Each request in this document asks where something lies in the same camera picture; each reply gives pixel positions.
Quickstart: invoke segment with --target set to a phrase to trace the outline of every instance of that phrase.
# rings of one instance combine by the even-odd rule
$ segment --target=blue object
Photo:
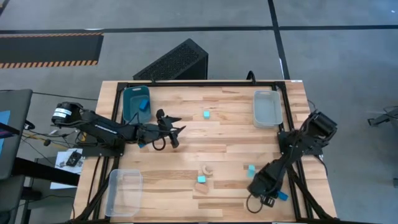
[[[205,117],[205,119],[209,119],[210,118],[210,112],[209,111],[203,112],[203,116]]]
[[[3,124],[8,124],[8,119],[10,118],[10,111],[2,111],[0,112],[0,122]],[[2,151],[2,144],[4,142],[4,139],[0,139],[0,154]]]
[[[205,176],[198,176],[198,183],[206,183],[206,177]]]
[[[249,165],[249,170],[256,171],[256,167],[254,165]]]
[[[144,111],[148,106],[148,100],[141,100],[141,103],[139,104],[139,109]]]
[[[287,201],[287,198],[288,198],[289,196],[287,196],[287,194],[285,194],[285,193],[283,193],[283,192],[281,192],[281,191],[278,191],[278,197],[279,197],[281,200],[283,200],[283,201]]]
[[[146,110],[140,110],[142,101],[147,100]],[[146,86],[136,86],[127,88],[123,91],[123,120],[130,124],[149,122],[150,115],[150,97],[149,89]]]
[[[254,177],[255,173],[256,173],[255,170],[248,169],[248,177]]]

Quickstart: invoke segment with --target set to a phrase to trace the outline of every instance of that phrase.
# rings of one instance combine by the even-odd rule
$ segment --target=black computer case
[[[157,59],[139,73],[134,80],[206,80],[208,53],[192,39],[187,39]]]

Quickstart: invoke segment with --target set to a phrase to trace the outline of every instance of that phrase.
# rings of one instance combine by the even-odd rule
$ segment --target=black mat
[[[0,68],[96,65],[103,33],[0,35]]]

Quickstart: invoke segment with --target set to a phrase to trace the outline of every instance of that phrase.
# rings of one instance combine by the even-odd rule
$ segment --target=plastic bin
[[[139,211],[142,195],[142,176],[139,170],[113,170],[108,187],[105,215],[131,217]]]
[[[139,109],[142,100],[148,100],[149,104],[144,111]],[[149,89],[146,86],[137,86],[125,89],[123,92],[123,120],[130,122],[130,124],[137,124],[138,119],[140,123],[149,122],[150,115],[150,97]]]
[[[257,128],[273,128],[283,122],[277,91],[256,90],[253,99],[253,123]]]

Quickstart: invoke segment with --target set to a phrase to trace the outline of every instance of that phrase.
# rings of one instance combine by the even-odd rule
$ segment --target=table leg
[[[15,158],[13,175],[25,175],[28,177],[39,178],[57,182],[60,184],[68,184],[77,186],[80,176],[61,169],[38,164],[22,158]]]

